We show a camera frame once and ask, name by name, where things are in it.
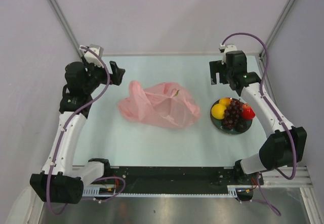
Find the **yellow fake fruit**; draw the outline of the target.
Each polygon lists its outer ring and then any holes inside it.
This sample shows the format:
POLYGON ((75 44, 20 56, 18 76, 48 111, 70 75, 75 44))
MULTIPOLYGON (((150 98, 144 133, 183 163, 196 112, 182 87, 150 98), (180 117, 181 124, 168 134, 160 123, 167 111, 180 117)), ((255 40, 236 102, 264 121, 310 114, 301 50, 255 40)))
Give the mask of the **yellow fake fruit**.
POLYGON ((228 107, 231 104, 232 99, 231 98, 221 98, 219 100, 219 104, 228 107))

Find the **red fake grape bunch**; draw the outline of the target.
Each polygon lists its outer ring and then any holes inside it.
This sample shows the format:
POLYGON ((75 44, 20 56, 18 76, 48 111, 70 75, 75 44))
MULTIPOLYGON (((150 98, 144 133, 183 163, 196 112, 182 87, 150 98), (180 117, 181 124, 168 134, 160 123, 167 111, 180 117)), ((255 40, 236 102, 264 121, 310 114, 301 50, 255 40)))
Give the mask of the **red fake grape bunch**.
POLYGON ((225 110, 224 118, 221 120, 222 126, 225 129, 232 130, 242 121, 242 106, 243 103, 240 100, 231 100, 225 110))

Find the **red fake apple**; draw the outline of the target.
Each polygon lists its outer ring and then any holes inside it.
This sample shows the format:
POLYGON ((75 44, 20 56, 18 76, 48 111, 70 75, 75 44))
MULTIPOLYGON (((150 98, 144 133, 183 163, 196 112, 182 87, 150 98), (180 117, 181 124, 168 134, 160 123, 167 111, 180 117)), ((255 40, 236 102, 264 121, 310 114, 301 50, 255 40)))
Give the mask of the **red fake apple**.
POLYGON ((241 109, 241 117, 245 120, 252 120, 256 116, 249 104, 243 104, 241 109))

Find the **pink plastic bag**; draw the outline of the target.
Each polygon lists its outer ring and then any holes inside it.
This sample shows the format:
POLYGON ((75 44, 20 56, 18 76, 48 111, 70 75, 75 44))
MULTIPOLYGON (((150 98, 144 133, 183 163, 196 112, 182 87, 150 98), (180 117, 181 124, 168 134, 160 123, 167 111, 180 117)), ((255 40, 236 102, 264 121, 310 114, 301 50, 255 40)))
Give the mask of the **pink plastic bag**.
POLYGON ((129 96, 117 107, 128 121, 166 128, 186 128, 201 117, 194 97, 176 82, 143 88, 140 82, 131 81, 129 96))

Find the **dark red fake fruit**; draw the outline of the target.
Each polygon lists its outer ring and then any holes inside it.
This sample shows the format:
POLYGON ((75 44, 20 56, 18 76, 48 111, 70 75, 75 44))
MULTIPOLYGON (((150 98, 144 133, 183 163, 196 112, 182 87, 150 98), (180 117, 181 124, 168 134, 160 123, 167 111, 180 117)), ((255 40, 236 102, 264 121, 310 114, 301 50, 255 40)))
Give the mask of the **dark red fake fruit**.
POLYGON ((247 121, 245 119, 240 119, 234 128, 237 132, 243 133, 248 130, 247 121))

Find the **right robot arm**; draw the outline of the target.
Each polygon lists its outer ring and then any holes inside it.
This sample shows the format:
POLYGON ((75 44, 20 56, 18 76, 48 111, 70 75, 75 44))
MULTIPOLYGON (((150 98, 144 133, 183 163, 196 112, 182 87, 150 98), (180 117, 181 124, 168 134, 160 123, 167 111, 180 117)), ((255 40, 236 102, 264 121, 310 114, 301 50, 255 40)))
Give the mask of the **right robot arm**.
POLYGON ((243 51, 230 46, 221 52, 221 60, 209 63, 211 84, 228 84, 246 101, 255 112, 267 137, 257 154, 235 162, 234 180, 246 184, 252 174, 278 170, 288 165, 293 170, 286 179, 293 179, 304 153, 306 130, 295 127, 274 105, 259 75, 247 71, 247 57, 243 51))

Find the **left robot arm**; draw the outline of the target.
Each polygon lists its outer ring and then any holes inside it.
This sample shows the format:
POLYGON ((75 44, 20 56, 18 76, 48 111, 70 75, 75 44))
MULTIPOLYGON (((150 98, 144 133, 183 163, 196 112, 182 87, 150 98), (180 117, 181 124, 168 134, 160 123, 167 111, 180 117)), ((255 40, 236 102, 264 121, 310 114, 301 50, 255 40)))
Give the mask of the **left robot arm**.
POLYGON ((77 204, 88 185, 113 181, 107 159, 92 158, 78 171, 72 170, 76 145, 93 103, 91 94, 101 84, 120 85, 122 82, 125 70, 115 61, 109 64, 109 74, 86 61, 72 62, 65 67, 66 85, 59 106, 56 137, 41 172, 30 178, 31 187, 43 202, 77 204))

